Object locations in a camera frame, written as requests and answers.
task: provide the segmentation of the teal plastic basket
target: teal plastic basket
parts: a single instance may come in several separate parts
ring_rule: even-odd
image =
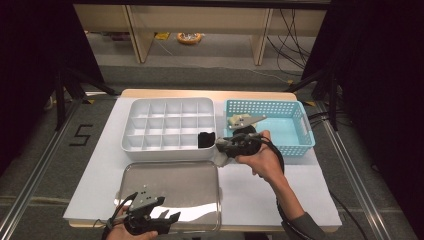
[[[256,131],[269,130],[271,140],[283,156],[303,156],[315,145],[314,135],[303,105],[299,101],[227,100],[225,102],[226,137],[233,136],[228,120],[249,114],[267,118],[256,124]]]

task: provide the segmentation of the white table surface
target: white table surface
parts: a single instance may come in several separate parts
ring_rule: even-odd
[[[64,214],[74,227],[89,227],[107,220],[115,210],[124,169],[132,163],[121,148],[125,123],[133,101],[120,97],[109,116],[87,168]],[[224,101],[214,101],[217,134],[224,127]],[[340,217],[318,164],[310,149],[302,158],[285,157],[286,176],[299,201],[324,231],[336,231]],[[218,168],[221,189],[222,231],[283,231],[275,194],[261,178],[242,164]]]

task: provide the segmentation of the sleeve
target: sleeve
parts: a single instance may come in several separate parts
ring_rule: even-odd
[[[314,239],[314,240],[328,240],[324,231],[315,223],[312,217],[305,212],[304,215],[290,221],[290,222],[281,222],[284,230],[291,240],[297,239]]]

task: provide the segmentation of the human hand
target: human hand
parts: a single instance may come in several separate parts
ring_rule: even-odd
[[[260,134],[262,137],[271,140],[271,133],[268,130],[262,131]],[[235,159],[238,163],[250,166],[253,175],[259,174],[269,183],[284,176],[277,155],[264,143],[256,154],[251,156],[240,155]]]
[[[117,216],[123,215],[124,211],[128,209],[128,206],[121,208]],[[137,236],[130,234],[125,229],[124,224],[115,225],[107,236],[106,240],[153,240],[158,236],[158,232],[146,232]]]

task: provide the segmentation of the plastic organizer box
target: plastic organizer box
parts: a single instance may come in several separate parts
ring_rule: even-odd
[[[265,115],[256,124],[256,131],[269,130],[271,140],[284,156],[303,156],[315,145],[314,135],[303,105],[299,101],[227,100],[226,119],[233,115]],[[224,134],[229,137],[233,130],[228,127]]]
[[[122,149],[136,161],[210,159],[215,145],[198,148],[201,132],[216,132],[211,99],[137,99],[131,105]]]

